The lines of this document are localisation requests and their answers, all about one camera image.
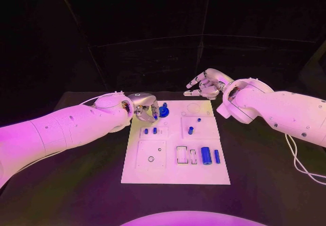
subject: black backdrop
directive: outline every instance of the black backdrop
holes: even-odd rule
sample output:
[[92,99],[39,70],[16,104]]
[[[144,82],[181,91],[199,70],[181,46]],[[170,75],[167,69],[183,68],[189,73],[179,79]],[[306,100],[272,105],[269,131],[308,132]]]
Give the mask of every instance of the black backdrop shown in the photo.
[[326,37],[324,1],[17,0],[3,10],[0,125],[50,112],[65,91],[181,91],[207,67],[310,94],[298,71]]

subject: white platform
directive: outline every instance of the white platform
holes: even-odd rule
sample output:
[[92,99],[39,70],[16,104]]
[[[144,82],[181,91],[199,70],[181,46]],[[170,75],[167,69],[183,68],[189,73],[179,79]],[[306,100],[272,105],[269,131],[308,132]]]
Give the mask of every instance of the white platform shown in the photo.
[[[158,106],[164,102],[170,111],[166,118],[158,118],[154,123],[132,118],[121,183],[229,185],[210,101],[158,101]],[[210,165],[202,163],[200,147],[209,147]],[[215,149],[219,150],[219,164]]]

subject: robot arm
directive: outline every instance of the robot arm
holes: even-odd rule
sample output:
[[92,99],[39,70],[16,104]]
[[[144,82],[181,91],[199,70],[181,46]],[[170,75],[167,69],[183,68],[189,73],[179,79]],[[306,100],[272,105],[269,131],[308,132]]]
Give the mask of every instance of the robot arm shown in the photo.
[[222,72],[207,69],[187,84],[199,88],[184,96],[216,99],[222,92],[218,113],[248,124],[261,116],[272,129],[326,147],[326,101],[285,91],[274,92],[258,79],[232,80]]
[[40,159],[119,131],[135,117],[154,122],[155,97],[147,93],[108,93],[92,106],[76,105],[46,116],[0,128],[0,188],[20,170]]

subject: black table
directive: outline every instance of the black table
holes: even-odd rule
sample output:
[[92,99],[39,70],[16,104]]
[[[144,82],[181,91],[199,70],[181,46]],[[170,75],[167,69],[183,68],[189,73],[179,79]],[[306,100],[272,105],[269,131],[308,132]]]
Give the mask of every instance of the black table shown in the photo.
[[[102,93],[66,92],[56,110]],[[158,100],[203,99],[180,92]],[[213,109],[220,99],[212,101]],[[230,185],[121,184],[130,127],[42,160],[8,181],[0,225],[119,225],[153,213],[200,210],[271,226],[324,225],[326,186],[293,166],[284,134],[256,118],[249,125],[215,112]],[[326,174],[323,148],[295,139],[308,171]]]

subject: robotic hand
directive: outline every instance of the robotic hand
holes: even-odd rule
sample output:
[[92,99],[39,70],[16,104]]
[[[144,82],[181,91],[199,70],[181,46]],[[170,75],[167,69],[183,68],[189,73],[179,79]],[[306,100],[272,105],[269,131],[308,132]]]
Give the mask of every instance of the robotic hand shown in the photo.
[[[83,105],[96,99],[92,106]],[[132,114],[154,122],[155,97],[148,93],[124,96],[108,93],[46,116],[0,128],[0,188],[34,162],[78,147],[130,125]],[[151,107],[151,116],[145,111]]]
[[222,92],[218,113],[248,124],[261,116],[272,129],[326,147],[326,101],[301,94],[277,91],[258,79],[232,80],[209,68],[190,81],[189,89],[199,82],[199,89],[184,96],[216,99]]

